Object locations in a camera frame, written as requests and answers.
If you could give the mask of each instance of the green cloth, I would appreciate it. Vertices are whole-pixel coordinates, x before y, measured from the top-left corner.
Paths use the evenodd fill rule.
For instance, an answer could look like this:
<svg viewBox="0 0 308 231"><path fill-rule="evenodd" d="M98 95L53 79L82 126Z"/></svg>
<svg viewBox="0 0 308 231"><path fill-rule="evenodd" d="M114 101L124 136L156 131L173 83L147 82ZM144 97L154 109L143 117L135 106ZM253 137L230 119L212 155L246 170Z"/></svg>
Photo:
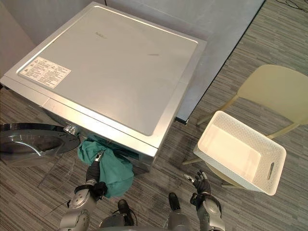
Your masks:
<svg viewBox="0 0 308 231"><path fill-rule="evenodd" d="M105 197L122 196L132 185L134 173L132 164L122 156L115 156L113 151L98 143L99 138L91 136L78 148L78 157L87 165L91 165L98 151L104 150L100 162L100 181L108 187Z"/></svg>

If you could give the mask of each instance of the sticker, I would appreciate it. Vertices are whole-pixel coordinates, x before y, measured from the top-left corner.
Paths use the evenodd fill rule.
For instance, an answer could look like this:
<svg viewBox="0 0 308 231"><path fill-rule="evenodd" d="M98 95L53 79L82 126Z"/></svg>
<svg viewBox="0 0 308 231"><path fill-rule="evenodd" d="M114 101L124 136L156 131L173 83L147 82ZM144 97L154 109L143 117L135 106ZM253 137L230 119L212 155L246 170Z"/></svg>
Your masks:
<svg viewBox="0 0 308 231"><path fill-rule="evenodd" d="M71 70L65 67L37 57L20 73L45 86L55 88L70 72Z"/></svg>

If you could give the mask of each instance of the chair leg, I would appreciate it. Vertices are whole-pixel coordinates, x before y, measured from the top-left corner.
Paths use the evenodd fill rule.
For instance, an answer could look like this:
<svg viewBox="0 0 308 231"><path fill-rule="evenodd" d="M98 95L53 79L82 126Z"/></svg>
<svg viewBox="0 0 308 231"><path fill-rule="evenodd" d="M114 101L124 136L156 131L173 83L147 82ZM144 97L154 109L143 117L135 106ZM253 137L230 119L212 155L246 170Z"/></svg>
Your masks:
<svg viewBox="0 0 308 231"><path fill-rule="evenodd" d="M221 108L219 108L218 111L223 111L223 110L225 110L227 107L229 107L231 104L233 104L234 101L236 101L238 98L239 98L239 97L238 97L238 95L236 94L236 95L233 96L233 98L230 99L225 105L223 105ZM209 120L209 118L211 118L211 117L215 114L215 112L212 112L211 114L206 115L206 116L204 116L203 118L201 118L201 119L197 122L197 125L200 125L200 124L206 122L207 120Z"/></svg>
<svg viewBox="0 0 308 231"><path fill-rule="evenodd" d="M182 165L189 165L189 164L192 164L192 163L196 163L196 162L200 162L200 161L203 161L203 159L197 157L195 159L191 159L191 160L186 160L182 163Z"/></svg>
<svg viewBox="0 0 308 231"><path fill-rule="evenodd" d="M297 128L298 126L299 126L299 124L296 124L296 123L290 124L289 126L283 128L283 129L281 129L279 131L276 131L275 133L270 134L270 135L268 135L266 137L272 140L275 137L281 136L281 135L283 135L283 134L285 134L285 133L287 133L287 132Z"/></svg>

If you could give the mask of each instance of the washing machine door glass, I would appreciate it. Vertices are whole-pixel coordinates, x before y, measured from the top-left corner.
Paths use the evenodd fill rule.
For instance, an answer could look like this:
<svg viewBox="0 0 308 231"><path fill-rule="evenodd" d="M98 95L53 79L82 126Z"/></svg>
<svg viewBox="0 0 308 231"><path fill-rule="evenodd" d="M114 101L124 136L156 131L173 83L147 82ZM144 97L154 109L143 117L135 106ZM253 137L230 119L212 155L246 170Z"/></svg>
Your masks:
<svg viewBox="0 0 308 231"><path fill-rule="evenodd" d="M0 126L0 157L12 167L45 164L57 154L76 148L79 143L78 137L56 125L17 123Z"/></svg>

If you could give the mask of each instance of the white plastic basket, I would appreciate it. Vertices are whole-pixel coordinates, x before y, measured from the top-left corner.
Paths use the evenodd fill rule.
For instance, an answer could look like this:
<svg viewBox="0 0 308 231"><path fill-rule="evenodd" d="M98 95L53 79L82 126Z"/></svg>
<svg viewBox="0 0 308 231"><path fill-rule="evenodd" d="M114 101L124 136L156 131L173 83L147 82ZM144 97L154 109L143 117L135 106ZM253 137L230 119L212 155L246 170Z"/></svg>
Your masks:
<svg viewBox="0 0 308 231"><path fill-rule="evenodd" d="M268 195L276 193L286 157L282 146L222 111L193 152L244 188Z"/></svg>

